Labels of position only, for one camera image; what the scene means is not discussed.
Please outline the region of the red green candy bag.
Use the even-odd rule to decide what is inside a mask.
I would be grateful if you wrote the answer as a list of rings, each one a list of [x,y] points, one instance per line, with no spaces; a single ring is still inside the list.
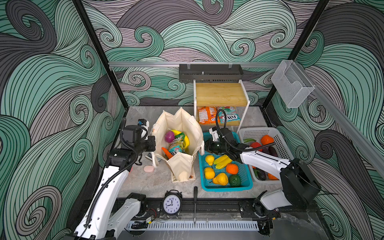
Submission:
[[[177,144],[171,144],[168,151],[172,154],[175,155],[177,153],[185,153],[185,149]]]

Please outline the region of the cream canvas grocery bag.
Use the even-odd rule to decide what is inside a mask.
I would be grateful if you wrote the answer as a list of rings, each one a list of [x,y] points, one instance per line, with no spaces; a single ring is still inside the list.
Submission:
[[[204,153],[203,131],[195,117],[183,108],[175,114],[163,112],[153,125],[156,148],[151,152],[153,167],[164,161],[178,182],[189,181],[198,153]]]

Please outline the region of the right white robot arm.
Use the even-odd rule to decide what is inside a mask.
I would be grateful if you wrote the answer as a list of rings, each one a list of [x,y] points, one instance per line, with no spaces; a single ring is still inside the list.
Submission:
[[[249,145],[237,143],[228,128],[213,127],[209,129],[209,133],[212,138],[205,141],[206,151],[227,155],[236,162],[272,174],[282,182],[281,189],[265,192],[255,199],[254,209],[258,215],[266,215],[287,206],[305,209],[321,191],[319,182],[300,159],[281,159],[259,151],[273,144],[251,148]]]

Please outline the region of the orange carrot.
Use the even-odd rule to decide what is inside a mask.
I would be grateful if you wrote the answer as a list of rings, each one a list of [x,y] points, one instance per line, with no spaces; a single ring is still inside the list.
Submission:
[[[173,155],[166,148],[162,147],[162,151],[168,159],[171,159],[173,157]]]

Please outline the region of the yellow green candy bag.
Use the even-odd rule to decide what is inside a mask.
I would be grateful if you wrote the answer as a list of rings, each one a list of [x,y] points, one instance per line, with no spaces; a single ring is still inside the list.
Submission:
[[[173,143],[180,145],[184,148],[186,146],[185,138],[186,138],[186,135],[183,132],[181,132],[181,133],[175,135],[175,139],[174,139]]]

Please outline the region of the large yellow banana bunch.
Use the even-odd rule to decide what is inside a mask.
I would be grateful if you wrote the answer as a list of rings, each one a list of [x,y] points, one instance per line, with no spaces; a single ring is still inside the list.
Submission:
[[[178,130],[171,130],[175,133],[175,135],[181,133],[181,131],[178,131]],[[186,138],[185,138],[185,141],[186,141],[186,146],[184,147],[184,149],[187,149],[190,145],[190,140],[188,138],[188,136],[186,135]]]

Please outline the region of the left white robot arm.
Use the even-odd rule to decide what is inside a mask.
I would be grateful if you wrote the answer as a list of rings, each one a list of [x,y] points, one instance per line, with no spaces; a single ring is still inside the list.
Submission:
[[[128,222],[144,211],[144,195],[135,195],[125,200],[122,207],[112,212],[118,193],[128,177],[132,166],[140,160],[144,152],[156,149],[156,140],[150,136],[149,122],[140,119],[137,125],[120,130],[121,148],[108,153],[102,179],[91,205],[74,233],[65,236],[66,240],[116,240]]]

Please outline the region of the purple onion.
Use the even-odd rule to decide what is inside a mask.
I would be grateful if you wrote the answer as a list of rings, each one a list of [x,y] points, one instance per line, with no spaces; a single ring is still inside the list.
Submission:
[[[175,133],[173,131],[167,131],[164,139],[167,143],[172,143],[175,139]]]

